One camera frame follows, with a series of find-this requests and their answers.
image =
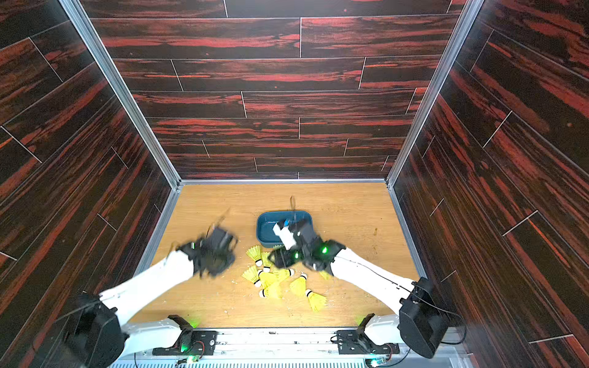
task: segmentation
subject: metal frame edge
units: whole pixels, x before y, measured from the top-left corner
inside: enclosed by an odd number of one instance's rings
[[[143,116],[143,113],[131,95],[131,91],[114,65],[110,54],[102,43],[80,0],[59,0],[59,3],[78,31],[90,54],[94,57],[94,61],[112,87],[121,105],[123,105],[147,149],[155,158],[170,187],[172,190],[176,189],[180,183],[180,175],[178,175],[178,172],[153,134],[147,120],[145,120],[145,116]]]
[[[203,184],[320,184],[320,183],[384,183],[384,179],[190,179],[181,180],[180,185],[203,185]]]
[[[413,124],[411,124],[407,138],[405,139],[405,142],[403,142],[403,146],[397,156],[395,165],[386,178],[389,188],[392,188],[393,185],[395,185],[395,181],[399,177],[399,173],[401,172],[405,161],[407,161],[407,158],[409,157],[411,148],[413,148],[413,145],[425,124],[425,120],[428,118],[429,112],[434,106],[436,98],[446,81],[446,77],[450,73],[452,64],[454,64],[458,52],[462,48],[462,44],[464,43],[468,32],[471,30],[472,24],[474,23],[483,2],[484,0],[467,1],[466,6],[458,17],[454,31],[444,49],[444,53],[442,54],[442,58],[434,72],[432,81],[429,83],[428,90],[425,93],[425,96],[423,96],[423,101],[415,114]]]
[[[174,212],[181,191],[182,188],[172,189],[170,191],[166,204],[161,211],[160,218],[157,220],[155,229],[151,234],[151,238],[147,242],[147,247],[145,247],[145,250],[143,251],[143,255],[141,256],[141,260],[139,260],[139,264],[135,269],[133,277],[151,267],[151,262],[153,262],[155,252],[157,252],[157,249],[160,246],[161,238],[164,236],[164,231],[170,222],[170,218],[172,217],[172,213]]]
[[[401,211],[401,204],[399,203],[397,194],[395,193],[395,190],[392,187],[389,187],[389,195],[391,196],[393,208],[395,209],[395,213],[397,214],[397,219],[399,220],[399,225],[401,226],[401,230],[403,231],[403,236],[405,236],[407,248],[409,248],[409,254],[411,254],[411,259],[413,260],[413,264],[415,265],[417,274],[420,277],[427,277],[428,275],[425,272],[425,268],[423,267],[423,263],[421,262],[421,258],[419,256],[419,253],[417,252],[417,247],[415,247],[413,237],[411,236],[411,232],[409,231],[409,227],[407,226],[405,215],[403,215],[403,211]]]

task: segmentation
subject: aluminum frame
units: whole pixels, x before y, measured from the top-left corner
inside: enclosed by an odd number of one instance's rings
[[[108,54],[100,36],[98,36],[88,14],[86,14],[84,7],[80,4],[79,0],[59,0],[59,2],[70,18],[74,28],[86,44],[90,54],[94,57],[104,77],[111,85],[112,90],[121,102],[121,105],[123,105],[133,125],[137,128],[139,135],[155,158],[170,187],[175,190],[180,184],[180,175],[153,134],[147,120],[145,120],[145,116],[143,116],[137,102],[131,95],[131,91],[129,91],[127,84],[114,65],[114,61],[112,61],[112,58]]]
[[[429,87],[425,96],[423,96],[423,100],[421,105],[419,106],[417,113],[415,114],[415,118],[413,119],[413,124],[409,129],[409,133],[407,134],[407,138],[405,142],[403,142],[403,146],[397,156],[397,160],[395,165],[393,165],[393,169],[389,172],[389,175],[386,178],[387,185],[389,186],[389,191],[395,185],[397,178],[399,177],[399,173],[401,173],[401,169],[409,158],[409,153],[423,125],[425,124],[425,120],[428,118],[429,112],[432,110],[436,98],[446,81],[446,77],[450,73],[450,69],[452,68],[452,64],[456,60],[458,56],[458,52],[460,51],[468,32],[471,30],[472,24],[475,22],[475,19],[478,15],[479,10],[483,4],[484,0],[468,0],[466,2],[466,6],[462,10],[462,13],[458,17],[458,21],[456,22],[456,26],[454,27],[454,31],[448,40],[448,44],[444,49],[444,53],[442,54],[442,58],[434,72],[434,76],[432,77],[432,81],[429,83]]]
[[[164,208],[161,210],[160,219],[157,220],[157,224],[155,225],[155,229],[151,234],[151,238],[143,251],[143,255],[141,256],[141,260],[139,260],[139,264],[135,269],[135,273],[133,277],[139,275],[146,269],[151,267],[151,263],[153,262],[153,258],[155,257],[155,252],[157,252],[158,247],[160,246],[161,238],[164,236],[164,232],[168,223],[170,222],[170,218],[172,217],[172,213],[174,212],[174,208],[176,207],[176,203],[178,202],[178,198],[180,197],[180,192],[182,192],[182,187],[178,189],[172,189],[170,194],[168,195],[168,199],[166,200],[166,204]]]

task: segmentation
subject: black bracket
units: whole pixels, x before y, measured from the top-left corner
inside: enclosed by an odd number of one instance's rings
[[[192,331],[190,337],[191,348],[185,352],[181,352],[177,347],[157,347],[153,349],[152,354],[156,356],[201,356],[201,355],[213,355],[215,346],[217,345],[217,332],[216,331]]]
[[[389,344],[393,351],[390,351],[387,345],[375,346],[374,352],[366,352],[358,342],[358,333],[354,330],[338,330],[336,331],[336,340],[332,340],[337,344],[337,350],[340,355],[358,355],[358,354],[399,354],[398,344]]]

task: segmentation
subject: dark wood panel wall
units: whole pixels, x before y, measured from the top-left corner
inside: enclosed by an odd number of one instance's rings
[[[0,366],[42,367],[76,296],[133,275],[170,187],[59,2],[0,15]]]
[[[386,177],[464,5],[82,4],[183,179]]]
[[[480,367],[589,366],[587,19],[487,0],[395,183]]]

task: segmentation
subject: enclosure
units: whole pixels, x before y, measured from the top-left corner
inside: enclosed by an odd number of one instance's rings
[[[217,333],[214,353],[113,368],[589,366],[583,0],[7,0],[0,14],[0,366],[70,366],[80,295],[217,223],[237,236],[233,265],[131,320],[178,314]],[[293,209],[433,282],[464,318],[445,341],[464,342],[342,355],[336,331],[392,311],[301,263],[323,310],[290,281],[260,298],[241,276],[257,219]]]

